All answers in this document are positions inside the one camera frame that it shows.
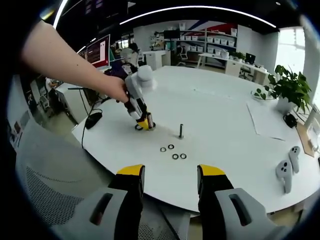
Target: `paper sheet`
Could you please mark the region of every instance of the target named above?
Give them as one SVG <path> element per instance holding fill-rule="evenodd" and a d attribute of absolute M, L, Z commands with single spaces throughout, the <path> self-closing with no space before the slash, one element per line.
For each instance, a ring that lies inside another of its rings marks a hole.
<path fill-rule="evenodd" d="M 258 135 L 285 141 L 290 137 L 291 128 L 281 113 L 255 102 L 247 102 L 255 132 Z"/>

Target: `ceiling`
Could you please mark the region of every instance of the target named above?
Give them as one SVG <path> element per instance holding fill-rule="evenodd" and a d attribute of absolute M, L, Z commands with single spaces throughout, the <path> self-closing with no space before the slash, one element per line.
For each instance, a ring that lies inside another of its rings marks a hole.
<path fill-rule="evenodd" d="M 96 15 L 87 16 L 84 14 L 85 0 L 69 0 L 59 20 L 57 31 L 74 50 L 78 51 L 91 39 L 99 37 L 99 32 L 100 35 L 111 33 L 113 34 L 111 37 L 119 38 L 121 34 L 131 32 L 135 27 L 173 20 L 236 23 L 252 28 L 261 34 L 272 33 L 279 28 L 298 26 L 298 13 L 285 0 L 277 1 L 280 5 L 273 0 L 175 0 L 171 1 L 171 3 L 153 1 L 152 3 L 146 3 L 146 0 L 130 0 L 135 5 L 128 8 L 127 0 L 104 0 L 105 4 L 110 2 L 110 5 L 105 8 L 103 13 L 99 12 Z M 59 7 L 59 2 L 54 5 L 56 9 Z M 215 6 L 241 11 L 270 22 L 276 25 L 277 28 L 239 13 L 205 8 L 186 8 L 157 12 L 119 25 L 120 22 L 140 14 L 187 5 Z M 47 22 L 53 24 L 55 15 L 54 13 L 48 18 Z"/>

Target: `white vr controller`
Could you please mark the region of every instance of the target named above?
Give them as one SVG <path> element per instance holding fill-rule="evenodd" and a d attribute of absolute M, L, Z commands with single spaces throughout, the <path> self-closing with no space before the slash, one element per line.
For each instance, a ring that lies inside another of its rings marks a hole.
<path fill-rule="evenodd" d="M 300 147 L 294 146 L 289 151 L 290 160 L 281 161 L 275 168 L 277 178 L 284 181 L 284 192 L 286 194 L 291 192 L 293 171 L 295 173 L 299 172 L 299 153 Z"/>

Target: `white round table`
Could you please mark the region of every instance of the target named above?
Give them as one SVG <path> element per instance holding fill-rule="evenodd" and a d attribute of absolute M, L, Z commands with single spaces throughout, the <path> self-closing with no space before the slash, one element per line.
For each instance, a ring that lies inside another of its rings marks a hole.
<path fill-rule="evenodd" d="M 116 174 L 123 167 L 144 164 L 144 192 L 171 205 L 198 212 L 197 165 L 222 169 L 234 188 L 242 188 L 265 206 L 268 213 L 292 206 L 320 186 L 318 161 L 299 156 L 300 172 L 292 190 L 276 177 L 277 164 L 288 159 L 293 146 L 302 144 L 296 129 L 286 141 L 256 134 L 247 103 L 259 85 L 207 70 L 165 66 L 154 72 L 156 91 L 144 97 L 156 123 L 153 131 L 135 131 L 135 121 L 114 100 L 99 108 L 103 117 L 85 130 L 84 148 Z M 177 138 L 180 124 L 184 139 Z M 81 142 L 84 121 L 73 134 Z M 172 154 L 186 154 L 186 159 Z"/>

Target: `black computer mouse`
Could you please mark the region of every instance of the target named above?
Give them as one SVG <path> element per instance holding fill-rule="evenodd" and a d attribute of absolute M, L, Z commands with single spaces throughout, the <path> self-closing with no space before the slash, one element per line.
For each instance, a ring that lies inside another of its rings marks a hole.
<path fill-rule="evenodd" d="M 102 117 L 101 112 L 96 112 L 88 116 L 84 124 L 85 128 L 86 129 L 92 128 L 94 125 L 96 125 L 96 123 L 100 120 L 101 117 Z"/>

